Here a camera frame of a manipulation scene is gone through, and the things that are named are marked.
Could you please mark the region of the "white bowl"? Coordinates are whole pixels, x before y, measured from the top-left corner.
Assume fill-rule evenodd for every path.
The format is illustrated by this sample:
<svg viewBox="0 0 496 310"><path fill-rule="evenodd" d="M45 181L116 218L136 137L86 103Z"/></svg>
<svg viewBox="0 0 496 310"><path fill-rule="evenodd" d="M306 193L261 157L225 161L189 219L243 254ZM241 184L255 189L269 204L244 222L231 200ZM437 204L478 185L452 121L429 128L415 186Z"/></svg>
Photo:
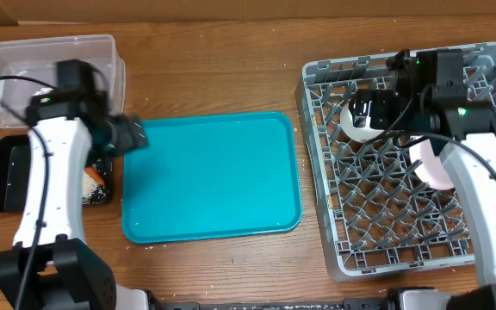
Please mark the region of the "white bowl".
<svg viewBox="0 0 496 310"><path fill-rule="evenodd" d="M340 113L340 127L351 140L360 143L368 142L384 133L384 130L373 129L369 126L355 127L349 104L345 104Z"/></svg>

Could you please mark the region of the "orange carrot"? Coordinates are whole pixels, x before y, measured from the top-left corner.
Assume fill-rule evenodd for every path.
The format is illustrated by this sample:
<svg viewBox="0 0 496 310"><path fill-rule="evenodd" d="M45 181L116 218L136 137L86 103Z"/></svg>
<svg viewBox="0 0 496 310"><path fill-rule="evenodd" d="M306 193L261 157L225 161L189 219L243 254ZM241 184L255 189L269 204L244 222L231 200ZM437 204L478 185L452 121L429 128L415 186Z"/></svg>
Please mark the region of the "orange carrot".
<svg viewBox="0 0 496 310"><path fill-rule="evenodd" d="M84 171L95 182L97 182L101 186L105 185L104 179L101 177L101 175L98 173L98 171L94 167L92 167L92 166L86 167L84 169Z"/></svg>

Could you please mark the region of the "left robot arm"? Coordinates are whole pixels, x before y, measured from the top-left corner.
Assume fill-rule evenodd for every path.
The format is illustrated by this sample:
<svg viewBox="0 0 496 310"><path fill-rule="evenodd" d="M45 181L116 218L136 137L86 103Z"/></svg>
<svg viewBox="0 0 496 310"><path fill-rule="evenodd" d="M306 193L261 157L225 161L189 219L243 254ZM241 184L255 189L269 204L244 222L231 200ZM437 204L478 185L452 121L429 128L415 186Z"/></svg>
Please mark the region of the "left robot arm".
<svg viewBox="0 0 496 310"><path fill-rule="evenodd" d="M28 126L30 166L21 223L0 251L0 290L15 309L158 309L152 291L118 284L84 236L84 169L147 146L140 118L110 113L109 87L97 89L93 65L55 67L49 92L12 114Z"/></svg>

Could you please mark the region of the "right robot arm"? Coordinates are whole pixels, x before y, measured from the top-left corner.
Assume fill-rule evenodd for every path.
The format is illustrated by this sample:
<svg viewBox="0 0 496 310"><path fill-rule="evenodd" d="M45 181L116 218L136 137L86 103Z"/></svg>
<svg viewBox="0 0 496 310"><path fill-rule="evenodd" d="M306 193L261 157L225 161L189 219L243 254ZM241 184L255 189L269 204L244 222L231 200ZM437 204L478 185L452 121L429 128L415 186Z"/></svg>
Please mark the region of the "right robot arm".
<svg viewBox="0 0 496 310"><path fill-rule="evenodd" d="M390 90L358 90L344 105L340 123L365 145L413 137L430 141L462 206L472 245L478 287L466 294L434 288L389 290L387 309L496 309L496 108L470 101L460 49L411 53L386 61L395 73Z"/></svg>

